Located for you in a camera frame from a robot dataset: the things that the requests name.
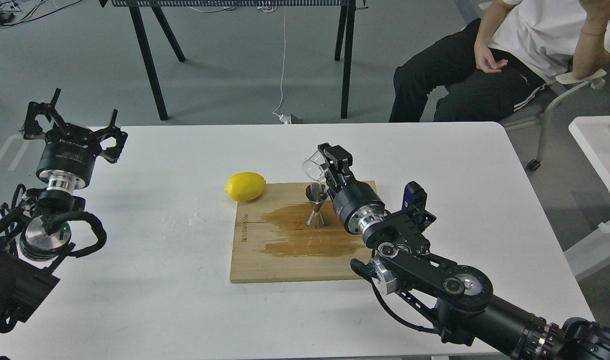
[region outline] jigger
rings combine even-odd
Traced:
[[[307,196],[307,200],[309,200],[313,207],[309,219],[307,219],[307,226],[312,229],[324,227],[325,223],[323,222],[323,216],[321,216],[321,207],[325,200],[328,199],[327,187],[320,182],[309,184],[307,189],[305,189],[305,196]]]

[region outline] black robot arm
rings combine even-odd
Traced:
[[[341,146],[324,143],[318,152],[325,162],[328,193],[335,213],[351,234],[362,234],[372,258],[351,260],[353,271],[372,284],[376,298],[397,321],[415,330],[436,333],[444,343],[471,346],[475,338],[521,360],[610,360],[610,329],[579,317],[559,328],[493,294],[490,279],[471,266],[435,255],[422,234],[436,220],[426,207],[427,194],[410,182],[397,212],[385,209],[369,185],[349,170],[353,159]],[[424,305],[413,290],[436,298]],[[383,301],[397,294],[432,325],[410,324]]]
[[[0,207],[0,333],[10,332],[17,322],[26,322],[35,312],[58,284],[52,273],[65,257],[90,255],[107,241],[101,221],[86,212],[85,199],[73,193],[90,184],[97,157],[111,164],[118,161],[127,133],[116,126],[116,110],[106,128],[93,132],[65,122],[55,109],[59,94],[60,89],[56,89],[49,103],[30,102],[21,129],[24,139],[45,141],[36,176],[47,186],[26,190],[20,184],[11,206],[3,203]],[[51,130],[44,132],[37,116],[53,121]],[[109,138],[116,144],[103,148],[101,143]],[[96,242],[73,251],[72,221],[88,223]],[[27,260],[51,260],[51,264],[38,268],[23,260],[19,250]]]

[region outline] knee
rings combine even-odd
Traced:
[[[410,59],[403,66],[399,66],[394,71],[394,89],[406,89],[423,84],[424,69]]]
[[[468,106],[457,101],[451,100],[448,96],[440,98],[436,102],[436,111],[433,113],[435,123],[451,123],[464,120],[467,117]]]

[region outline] table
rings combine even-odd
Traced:
[[[390,210],[412,180],[437,220],[431,250],[476,267],[494,293],[562,324],[593,316],[504,128],[497,123],[353,123],[123,127],[116,164],[97,161],[74,194],[103,222],[106,246],[66,259],[27,323],[0,333],[12,359],[279,359],[495,353],[442,344],[391,319],[364,280],[231,284],[237,204],[228,178],[307,182],[319,144],[353,155]],[[28,178],[34,168],[26,169]],[[74,222],[72,241],[93,241]],[[427,296],[419,298],[433,306]],[[396,295],[404,319],[428,325]]]
[[[570,123],[569,131],[610,194],[610,116],[582,116]],[[577,280],[610,264],[610,220],[565,251]]]
[[[100,0],[101,6],[104,7],[108,0]],[[139,7],[149,7],[154,12],[156,20],[167,37],[174,54],[179,62],[185,62],[186,57],[181,50],[170,24],[168,23],[163,9],[161,7],[309,7],[309,6],[340,6],[340,16],[338,19],[338,30],[336,34],[336,44],[334,51],[334,60],[341,59],[341,49],[343,40],[345,41],[344,59],[343,59],[343,86],[341,90],[341,119],[347,119],[347,108],[349,105],[349,81],[352,69],[352,48],[354,43],[354,23],[356,18],[356,0],[111,0],[111,4],[115,7],[129,7],[129,14],[138,39],[140,54],[143,57],[145,70],[147,71],[147,79],[151,87],[158,117],[161,121],[168,120],[168,110],[163,100],[163,92],[159,84],[159,78],[154,67],[154,59],[152,59],[152,51],[145,33],[145,25],[141,16]]]

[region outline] black pants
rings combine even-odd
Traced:
[[[434,121],[501,121],[543,89],[545,81],[508,52],[492,49],[495,61],[507,59],[500,73],[476,69],[474,41],[481,19],[438,40],[396,68],[396,98],[390,123],[417,123],[427,95],[438,86],[449,94],[436,104]]]

